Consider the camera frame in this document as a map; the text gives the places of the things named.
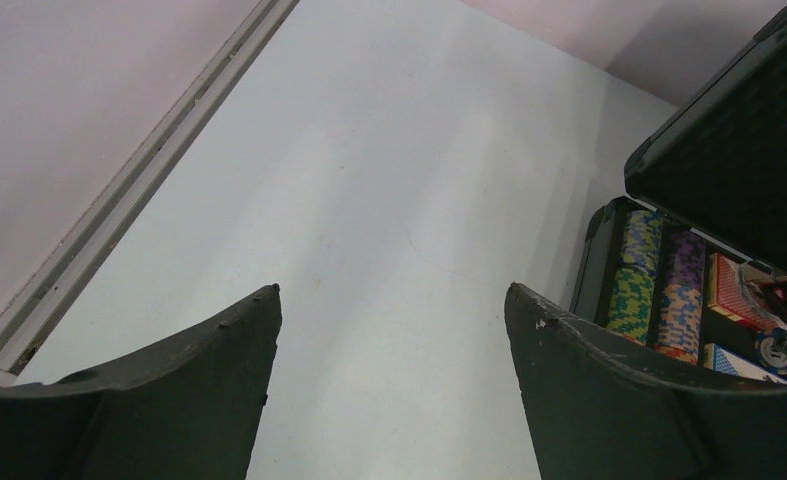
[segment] open case lid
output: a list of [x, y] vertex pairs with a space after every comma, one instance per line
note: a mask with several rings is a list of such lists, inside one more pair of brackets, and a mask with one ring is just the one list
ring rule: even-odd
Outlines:
[[787, 7], [630, 157], [626, 190], [787, 270]]

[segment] red playing card box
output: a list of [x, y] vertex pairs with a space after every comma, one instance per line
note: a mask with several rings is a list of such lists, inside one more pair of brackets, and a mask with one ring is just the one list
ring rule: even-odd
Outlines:
[[740, 265], [734, 260], [715, 253], [711, 255], [708, 271], [708, 308], [755, 331], [783, 328], [787, 325], [769, 312], [761, 312], [747, 301], [738, 281]]

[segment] purple poker chip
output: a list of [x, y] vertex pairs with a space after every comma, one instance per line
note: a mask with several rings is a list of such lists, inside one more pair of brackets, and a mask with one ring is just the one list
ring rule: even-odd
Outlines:
[[667, 236], [669, 254], [664, 265], [668, 285], [684, 285], [702, 290], [705, 278], [705, 241], [685, 230]]

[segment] poker chip case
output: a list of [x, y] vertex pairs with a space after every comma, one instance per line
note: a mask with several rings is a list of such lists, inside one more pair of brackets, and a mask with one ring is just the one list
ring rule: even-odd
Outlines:
[[718, 347], [757, 361], [756, 331], [709, 308], [708, 259], [787, 272], [787, 7], [625, 180], [632, 198], [590, 220], [570, 311], [520, 284], [506, 297], [542, 478], [787, 479], [787, 385], [702, 366]]

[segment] white table surface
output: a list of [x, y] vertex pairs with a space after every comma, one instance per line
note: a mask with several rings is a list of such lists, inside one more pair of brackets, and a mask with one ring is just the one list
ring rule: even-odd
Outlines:
[[277, 282], [249, 478], [538, 478], [505, 290], [568, 303], [673, 110], [456, 0], [302, 0], [19, 381]]

